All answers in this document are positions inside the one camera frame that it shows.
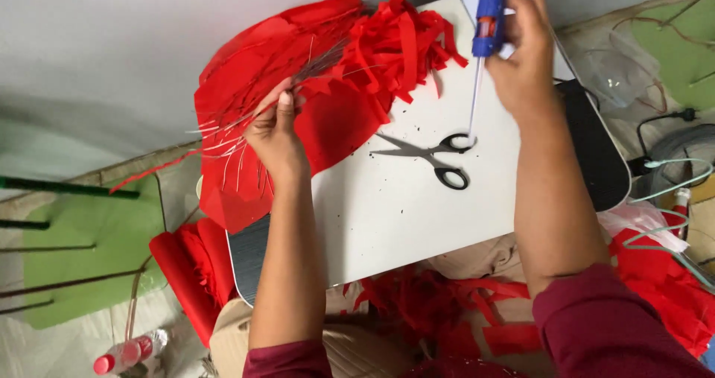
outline black scissor handle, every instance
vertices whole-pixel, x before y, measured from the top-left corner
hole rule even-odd
[[[449,173],[457,175],[457,177],[462,180],[462,185],[452,184],[452,182],[447,179],[447,174]],[[435,174],[445,187],[451,188],[452,190],[462,191],[466,190],[467,187],[469,187],[469,180],[467,179],[467,176],[464,175],[464,173],[458,168],[436,168]]]
[[[452,141],[458,137],[464,137],[466,139],[469,139],[469,135],[467,135],[467,134],[456,133],[456,134],[452,134],[452,135],[447,136],[446,138],[442,139],[442,142],[440,142],[440,146],[449,149],[451,152],[459,153],[460,155],[472,148],[471,146],[460,147],[460,146],[457,146],[454,143],[452,143]]]

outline hand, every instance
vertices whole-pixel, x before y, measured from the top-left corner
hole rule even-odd
[[[502,104],[518,124],[544,111],[560,109],[553,86],[553,38],[544,0],[506,0],[516,11],[505,17],[506,40],[516,46],[507,60],[487,58],[486,68]]]
[[[270,172],[276,191],[291,189],[292,185],[301,180],[310,180],[310,164],[293,128],[295,109],[303,100],[299,97],[294,102],[294,93],[298,91],[289,92],[287,89],[291,85],[292,79],[286,78],[273,88],[256,107],[255,113],[258,116],[243,133],[248,144]],[[276,99],[277,105],[263,111]]]

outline white plastic bag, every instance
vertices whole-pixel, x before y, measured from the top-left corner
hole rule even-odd
[[[621,233],[624,228],[645,233],[668,225],[660,209],[647,200],[636,203],[627,203],[626,201],[613,209],[600,212],[598,222],[611,234],[611,237]],[[668,230],[649,234],[648,237],[676,253],[681,253],[688,248],[688,243],[675,237]]]

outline white wall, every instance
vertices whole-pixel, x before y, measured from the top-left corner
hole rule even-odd
[[[195,139],[192,95],[215,50],[311,1],[0,0],[0,175],[69,178]],[[565,25],[641,1],[549,5]]]

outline scissors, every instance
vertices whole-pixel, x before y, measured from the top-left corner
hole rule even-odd
[[[435,147],[431,147],[429,149],[423,149],[421,147],[417,147],[415,145],[409,144],[407,142],[403,142],[401,140],[395,139],[394,137],[390,136],[384,136],[383,134],[376,134],[377,136],[381,137],[384,140],[387,140],[389,143],[399,147],[399,149],[393,149],[393,150],[375,150],[372,151],[372,154],[375,155],[388,155],[388,156],[406,156],[410,158],[423,158],[426,161],[430,162],[432,164],[432,167],[435,168],[435,175],[437,175],[437,178],[439,179],[440,182],[447,188],[451,188],[452,190],[465,190],[467,187],[469,187],[469,179],[467,178],[467,175],[462,172],[459,168],[452,168],[449,165],[446,165],[445,163],[442,163],[435,159],[433,156],[434,153],[441,153],[441,152],[449,152],[449,153],[465,153],[467,150],[471,149],[473,146],[465,146],[465,147],[458,147],[452,143],[452,141],[455,138],[458,137],[463,137],[463,138],[469,138],[467,134],[463,133],[456,133],[452,134],[450,136],[447,136],[446,138],[442,139],[442,142],[440,142],[439,145]],[[459,177],[459,179],[462,181],[461,185],[455,185],[453,182],[449,181],[446,178],[447,174],[453,174]]]

